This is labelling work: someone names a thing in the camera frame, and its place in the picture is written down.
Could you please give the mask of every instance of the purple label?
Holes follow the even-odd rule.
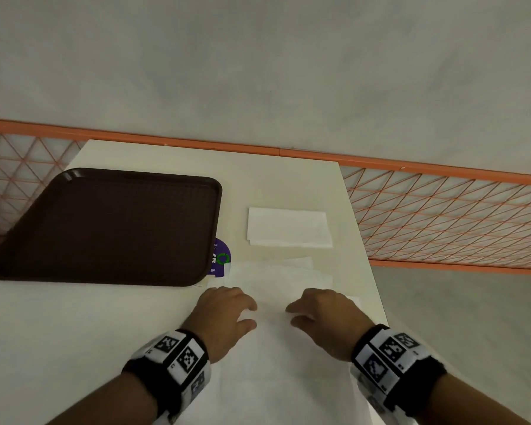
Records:
[[[213,274],[215,277],[224,277],[224,264],[231,261],[230,250],[226,243],[220,239],[214,242],[214,253],[212,255],[212,267],[208,274]]]

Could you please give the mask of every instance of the wristband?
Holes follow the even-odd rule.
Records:
[[[410,417],[417,414],[439,377],[446,374],[444,365],[424,346],[382,324],[361,337],[352,363],[358,388],[388,424],[398,423],[397,410]]]
[[[157,401],[157,417],[173,423],[210,381],[210,361],[202,340],[178,329],[154,338],[124,366]]]

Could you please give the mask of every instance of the hand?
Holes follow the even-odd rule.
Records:
[[[352,360],[354,346],[375,325],[354,301],[332,290],[305,289],[285,311],[304,315],[295,316],[291,325],[340,361]]]
[[[209,288],[181,328],[192,331],[204,342],[211,363],[220,361],[243,336],[255,329],[256,321],[238,322],[242,311],[257,310],[253,298],[240,288]]]

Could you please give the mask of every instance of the person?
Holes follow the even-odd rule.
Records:
[[[50,421],[49,425],[148,425],[163,412],[170,413],[172,422],[178,413],[184,410],[185,404],[198,395],[204,383],[205,372],[209,372],[209,363],[220,361],[243,336],[256,328],[254,320],[239,321],[241,312],[246,309],[256,310],[257,304],[240,288],[220,287],[206,290],[179,330],[148,343],[132,357],[118,377],[61,413]],[[307,333],[327,354],[337,360],[354,364],[358,363],[356,360],[361,356],[358,349],[361,349],[361,352],[366,349],[371,349],[370,352],[377,350],[376,338],[383,339],[386,337],[385,332],[391,331],[385,326],[377,329],[378,326],[356,307],[353,301],[331,290],[307,289],[300,299],[287,306],[286,311],[297,314],[291,324]],[[396,343],[397,341],[406,342],[403,344]],[[385,343],[379,350],[391,346],[389,352],[393,352],[393,347],[396,346],[396,350],[403,352],[406,351],[404,347],[417,344],[405,334],[395,334]],[[172,357],[173,350],[182,350],[181,356],[174,356],[169,365],[167,359]],[[425,361],[426,369],[421,365]],[[175,367],[176,364],[180,364],[183,369]],[[444,367],[432,357],[416,360],[413,364],[395,384],[396,388],[403,387],[400,388],[403,395],[400,394],[401,391],[396,391],[395,402],[397,406],[403,403],[402,408],[405,411],[412,410],[411,416],[419,424],[528,423],[508,408],[446,373]],[[360,369],[364,366],[371,368],[366,363],[358,363],[357,366]],[[418,371],[411,373],[409,378],[410,371],[416,368]],[[196,376],[188,381],[187,386],[184,385],[186,380],[178,385],[180,379],[188,379],[185,370],[192,370],[192,374]],[[381,372],[377,364],[374,370]],[[378,383],[373,379],[373,373],[363,371],[359,381]],[[187,390],[181,395],[179,391],[184,387],[187,387]],[[388,392],[386,400],[393,391],[394,389],[391,389]],[[189,400],[185,399],[184,394],[190,397]]]

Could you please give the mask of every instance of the tabletop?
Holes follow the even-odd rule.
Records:
[[[338,163],[90,140],[68,168],[187,174],[222,184],[217,237],[232,260],[310,256],[334,289],[387,323]],[[332,249],[246,240],[249,207],[326,212]],[[205,289],[0,282],[0,424],[42,424],[119,373],[134,350],[176,328]]]

